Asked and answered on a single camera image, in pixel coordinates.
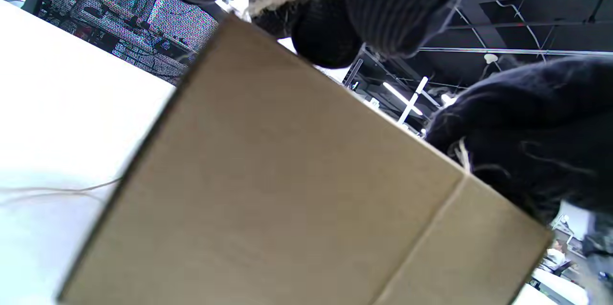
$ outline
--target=white table surface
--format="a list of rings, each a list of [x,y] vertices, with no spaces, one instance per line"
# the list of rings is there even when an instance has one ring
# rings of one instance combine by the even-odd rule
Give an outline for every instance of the white table surface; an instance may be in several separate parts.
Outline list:
[[[3,1],[0,22],[0,304],[52,304],[103,203],[6,188],[120,177],[174,87]]]
[[[587,292],[580,286],[566,279],[541,269],[534,270],[534,272],[532,272],[532,277],[572,304],[588,305],[589,303]]]
[[[526,283],[511,305],[557,305],[557,303]]]

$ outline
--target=chair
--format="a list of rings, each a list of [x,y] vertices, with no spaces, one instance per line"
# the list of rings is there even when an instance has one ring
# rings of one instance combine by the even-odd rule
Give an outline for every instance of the chair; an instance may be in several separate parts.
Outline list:
[[[560,266],[558,266],[558,268],[553,270],[553,272],[551,273],[554,274],[555,276],[561,276],[565,270],[567,270],[573,265],[573,263],[574,263],[573,261],[566,261],[562,263]]]

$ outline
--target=wire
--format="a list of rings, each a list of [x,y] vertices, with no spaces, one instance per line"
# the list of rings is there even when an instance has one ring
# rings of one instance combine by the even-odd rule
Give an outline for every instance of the wire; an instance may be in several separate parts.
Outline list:
[[[104,200],[94,196],[92,194],[87,193],[90,190],[95,190],[101,187],[106,187],[107,185],[111,185],[113,183],[117,183],[121,178],[114,179],[113,181],[107,181],[106,183],[102,183],[99,185],[94,185],[93,187],[87,187],[83,189],[60,189],[60,188],[48,188],[48,187],[31,187],[31,188],[0,188],[0,190],[4,190],[7,192],[32,192],[32,191],[49,191],[52,193],[43,193],[43,194],[31,194],[28,196],[22,196],[18,198],[11,198],[9,200],[0,202],[0,207],[4,205],[13,204],[16,202],[21,202],[24,200],[29,200],[32,198],[40,198],[40,197],[49,197],[49,196],[83,196],[92,198],[93,200],[97,200],[100,203],[104,203]]]
[[[106,187],[107,185],[111,185],[112,183],[117,183],[121,178],[114,179],[113,181],[107,181],[106,183],[102,183],[99,185],[94,185],[92,187],[87,187],[83,189],[62,189],[62,188],[48,188],[48,187],[29,187],[29,188],[0,188],[2,191],[19,191],[19,192],[32,192],[32,191],[49,191],[49,192],[73,192],[73,193],[82,193],[88,192],[90,190],[95,190],[101,187]]]
[[[468,21],[468,19],[464,16],[464,14],[462,14],[462,11],[460,11],[460,9],[458,7],[455,8],[455,11],[458,12],[458,14],[460,15],[460,17],[462,18],[462,20],[464,20],[468,25],[470,25],[470,21]],[[471,30],[473,30],[473,32],[475,33],[475,36],[477,36],[477,39],[479,39],[479,42],[481,43],[481,45],[483,45],[484,48],[488,48],[488,46],[486,45],[486,43],[483,41],[483,39],[481,39],[481,36],[479,36],[479,33],[477,32],[477,30],[475,30],[475,28],[471,28]],[[502,69],[500,68],[500,66],[498,65],[497,61],[494,61],[494,63],[496,64],[496,67],[499,68],[500,71],[502,71]]]
[[[496,1],[496,3],[500,7],[503,7],[503,8],[512,7],[515,10],[515,15],[517,15],[517,17],[519,17],[519,19],[521,19],[521,21],[523,21],[523,23],[527,23],[526,20],[523,18],[523,15],[521,14],[521,12],[519,12],[519,9],[517,7],[515,7],[514,4],[503,4],[499,0],[494,0],[494,1]],[[534,31],[532,31],[532,28],[530,28],[530,26],[528,26],[528,25],[526,25],[526,28],[528,29],[528,31],[532,35],[532,38],[534,38],[534,41],[536,42],[536,47],[538,47],[539,50],[542,50],[543,46],[541,45],[541,43],[538,42],[538,38],[534,34]],[[541,53],[540,55],[541,55],[541,57],[543,57],[543,61],[547,62],[547,58],[545,57],[545,53]]]

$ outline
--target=brown cardboard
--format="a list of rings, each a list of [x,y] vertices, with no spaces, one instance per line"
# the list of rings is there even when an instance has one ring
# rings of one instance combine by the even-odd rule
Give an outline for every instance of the brown cardboard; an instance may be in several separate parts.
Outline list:
[[[151,132],[68,305],[507,304],[550,232],[228,18]]]

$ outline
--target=ceiling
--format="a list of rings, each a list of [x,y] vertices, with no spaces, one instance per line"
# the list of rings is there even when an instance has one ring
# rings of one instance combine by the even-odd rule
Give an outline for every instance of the ceiling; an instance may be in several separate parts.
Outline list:
[[[511,6],[501,7],[495,0],[462,0],[451,28],[430,40],[425,48],[497,48],[523,50],[591,50],[613,52],[613,0],[499,0],[506,6],[513,4],[530,26],[531,32]],[[522,63],[542,61],[539,55],[514,54]],[[555,55],[546,55],[554,60]],[[419,131],[431,114],[443,104],[441,95],[453,96],[480,78],[499,71],[496,63],[487,65],[484,53],[420,51],[412,58],[385,59],[368,47],[361,53],[360,66],[352,78],[358,82],[355,92],[366,100],[375,98],[379,108],[398,119],[406,105],[392,94],[384,82],[392,85],[410,99],[424,76],[428,95],[420,95],[416,107],[405,121]],[[504,61],[498,63],[505,69]]]

